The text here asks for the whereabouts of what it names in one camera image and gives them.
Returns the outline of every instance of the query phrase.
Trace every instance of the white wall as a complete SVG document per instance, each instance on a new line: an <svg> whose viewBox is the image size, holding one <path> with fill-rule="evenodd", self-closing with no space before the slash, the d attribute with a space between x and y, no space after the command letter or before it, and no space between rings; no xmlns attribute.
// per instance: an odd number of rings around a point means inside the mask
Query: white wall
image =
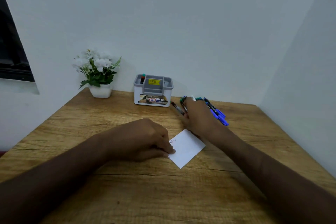
<svg viewBox="0 0 336 224"><path fill-rule="evenodd" d="M7 0L40 95L0 91L0 149L78 92L71 61L96 47L135 74L170 76L173 95L258 104L313 0Z"/></svg>
<svg viewBox="0 0 336 224"><path fill-rule="evenodd" d="M260 104L336 177L336 0L315 0Z"/></svg>

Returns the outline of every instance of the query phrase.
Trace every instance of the wooden table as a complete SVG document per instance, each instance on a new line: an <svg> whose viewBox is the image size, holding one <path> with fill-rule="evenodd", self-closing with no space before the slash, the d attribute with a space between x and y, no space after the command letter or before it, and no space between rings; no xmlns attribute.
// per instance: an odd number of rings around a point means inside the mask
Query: wooden table
<svg viewBox="0 0 336 224"><path fill-rule="evenodd" d="M133 93L95 99L84 89L0 158L0 181L113 126L151 118L182 131L172 108L134 104ZM240 138L336 195L336 181L257 106L214 101ZM108 163L42 223L281 223L260 191L219 149L179 169L170 159Z"/></svg>

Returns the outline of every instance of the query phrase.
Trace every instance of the white pot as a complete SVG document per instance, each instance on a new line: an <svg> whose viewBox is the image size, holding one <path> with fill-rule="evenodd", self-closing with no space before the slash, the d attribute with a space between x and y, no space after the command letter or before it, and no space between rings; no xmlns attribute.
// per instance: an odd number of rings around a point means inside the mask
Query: white pot
<svg viewBox="0 0 336 224"><path fill-rule="evenodd" d="M89 85L89 89L95 98L109 98L112 92L112 82L110 84L101 84L100 87Z"/></svg>

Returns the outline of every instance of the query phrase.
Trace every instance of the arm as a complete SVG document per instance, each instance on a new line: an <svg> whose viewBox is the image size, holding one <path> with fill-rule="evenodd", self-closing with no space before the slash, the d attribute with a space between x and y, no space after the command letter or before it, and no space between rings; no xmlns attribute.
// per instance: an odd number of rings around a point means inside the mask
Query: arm
<svg viewBox="0 0 336 224"><path fill-rule="evenodd" d="M265 194L274 208L294 223L336 223L336 198L220 124L203 101L186 101L188 129L224 151Z"/></svg>
<svg viewBox="0 0 336 224"><path fill-rule="evenodd" d="M38 222L107 161L141 161L167 157L173 152L167 130L147 119L96 134L65 153L1 183L0 223Z"/></svg>

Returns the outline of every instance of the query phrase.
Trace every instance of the printed label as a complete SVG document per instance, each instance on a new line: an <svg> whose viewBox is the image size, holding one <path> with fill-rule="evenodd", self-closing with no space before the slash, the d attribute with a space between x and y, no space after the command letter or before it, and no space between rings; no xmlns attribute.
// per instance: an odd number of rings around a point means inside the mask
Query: printed label
<svg viewBox="0 0 336 224"><path fill-rule="evenodd" d="M148 84L160 85L160 80L148 79Z"/></svg>
<svg viewBox="0 0 336 224"><path fill-rule="evenodd" d="M153 96L140 94L140 100L138 103L154 104L154 105L166 105L168 100L165 96Z"/></svg>

